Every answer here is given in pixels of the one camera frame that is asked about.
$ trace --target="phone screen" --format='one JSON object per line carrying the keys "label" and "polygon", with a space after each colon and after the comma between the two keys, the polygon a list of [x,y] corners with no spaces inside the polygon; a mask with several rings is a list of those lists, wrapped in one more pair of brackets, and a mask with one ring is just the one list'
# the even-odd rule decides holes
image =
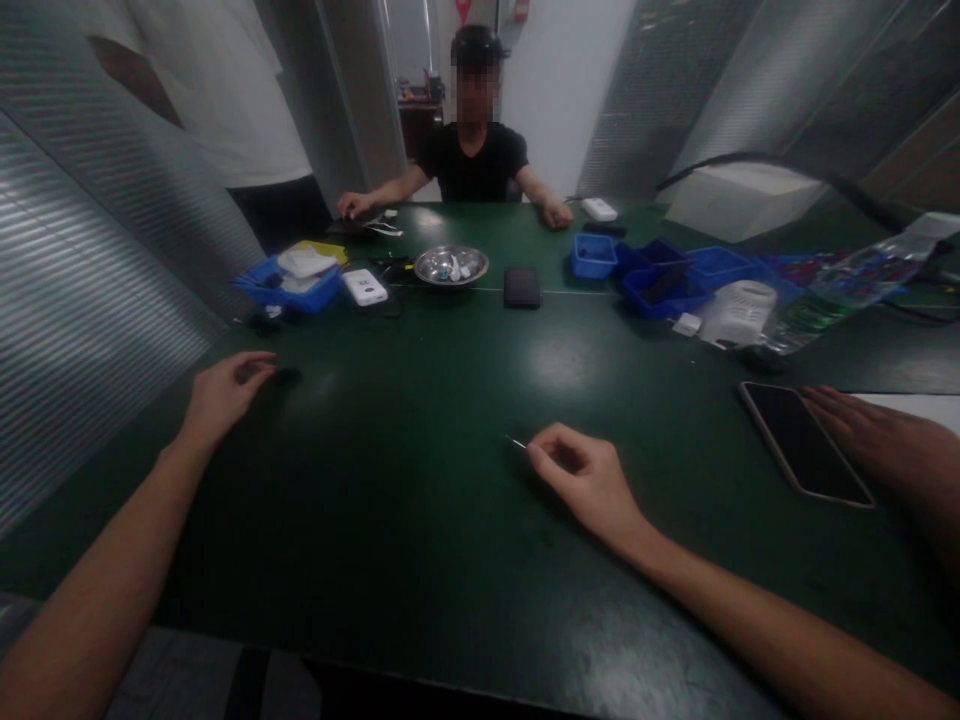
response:
{"label": "phone screen", "polygon": [[503,304],[506,307],[540,307],[540,275],[536,268],[503,271]]}
{"label": "phone screen", "polygon": [[800,490],[873,507],[870,493],[796,390],[749,382],[740,389],[777,461]]}

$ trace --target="stainless steel bowl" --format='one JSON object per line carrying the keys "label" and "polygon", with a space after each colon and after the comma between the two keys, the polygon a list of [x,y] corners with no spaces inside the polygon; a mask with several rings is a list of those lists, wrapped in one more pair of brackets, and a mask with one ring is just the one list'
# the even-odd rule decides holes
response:
{"label": "stainless steel bowl", "polygon": [[[463,277],[467,269],[468,277]],[[413,272],[425,283],[435,287],[463,287],[487,274],[490,261],[479,250],[464,245],[441,245],[427,250],[413,264]]]}

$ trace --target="hand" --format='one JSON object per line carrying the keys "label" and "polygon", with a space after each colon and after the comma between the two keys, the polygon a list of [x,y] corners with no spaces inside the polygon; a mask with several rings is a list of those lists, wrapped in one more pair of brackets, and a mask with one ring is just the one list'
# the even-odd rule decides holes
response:
{"label": "hand", "polygon": [[[237,353],[207,368],[193,379],[193,393],[179,438],[203,446],[216,445],[242,418],[257,390],[276,372],[267,360],[271,352]],[[237,374],[252,371],[246,382]]]}
{"label": "hand", "polygon": [[353,220],[357,215],[365,213],[372,208],[376,202],[373,193],[362,195],[360,193],[344,193],[343,197],[337,202],[337,210],[340,216]]}
{"label": "hand", "polygon": [[537,474],[557,491],[577,519],[614,551],[628,555],[638,540],[656,532],[633,500],[617,449],[606,440],[555,423],[528,443],[527,453]]}
{"label": "hand", "polygon": [[943,425],[829,387],[804,393],[843,451],[908,500],[936,502],[960,479],[960,438]]}
{"label": "hand", "polygon": [[554,199],[543,206],[543,219],[554,230],[561,230],[573,222],[573,210]]}

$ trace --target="black pants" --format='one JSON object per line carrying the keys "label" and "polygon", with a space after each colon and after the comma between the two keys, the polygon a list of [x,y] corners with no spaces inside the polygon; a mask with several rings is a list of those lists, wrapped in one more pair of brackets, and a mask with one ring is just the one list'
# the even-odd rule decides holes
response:
{"label": "black pants", "polygon": [[227,188],[260,246],[273,255],[296,242],[316,238],[333,221],[313,175],[276,185]]}

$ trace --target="man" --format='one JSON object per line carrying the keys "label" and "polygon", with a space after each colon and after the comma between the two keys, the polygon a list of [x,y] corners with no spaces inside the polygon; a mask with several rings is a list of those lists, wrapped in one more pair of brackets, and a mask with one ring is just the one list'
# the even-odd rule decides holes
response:
{"label": "man", "polygon": [[403,202],[436,177],[447,202],[504,202],[515,180],[541,208],[551,228],[573,222],[573,212],[537,177],[527,160],[523,136],[494,121],[500,88],[503,47],[483,25],[465,25],[450,48],[457,73],[457,121],[437,130],[416,163],[371,193],[348,192],[337,209],[354,219],[384,205]]}
{"label": "man", "polygon": [[331,222],[253,0],[73,0],[110,77],[190,135],[267,254]]}
{"label": "man", "polygon": [[[103,716],[160,600],[204,470],[274,374],[273,357],[240,353],[197,375],[180,433],[0,664],[4,720]],[[238,380],[241,372],[246,382]],[[960,438],[834,390],[810,398],[844,449],[916,509],[960,587]],[[610,443],[555,424],[530,441],[528,452],[588,530],[684,605],[804,717],[960,717],[960,704],[903,667],[661,534],[637,507]],[[563,457],[564,467],[554,457]]]}

